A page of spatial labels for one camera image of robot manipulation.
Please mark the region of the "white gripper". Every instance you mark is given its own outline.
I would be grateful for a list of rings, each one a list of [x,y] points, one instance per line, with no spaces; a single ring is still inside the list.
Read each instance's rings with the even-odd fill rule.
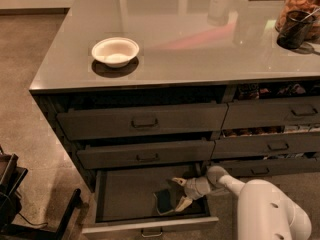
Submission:
[[[184,211],[192,204],[193,200],[200,199],[213,190],[213,185],[204,176],[187,180],[184,178],[174,177],[171,180],[180,186],[184,186],[184,192],[187,196],[181,197],[175,208],[176,212]]]

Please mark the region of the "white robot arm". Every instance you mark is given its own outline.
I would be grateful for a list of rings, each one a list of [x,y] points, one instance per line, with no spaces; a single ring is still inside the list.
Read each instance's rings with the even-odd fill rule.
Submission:
[[[176,212],[205,195],[223,190],[233,193],[237,197],[238,240],[308,240],[311,236],[307,213],[268,181],[255,179],[244,183],[220,166],[209,167],[205,176],[174,177],[172,181],[184,188]]]

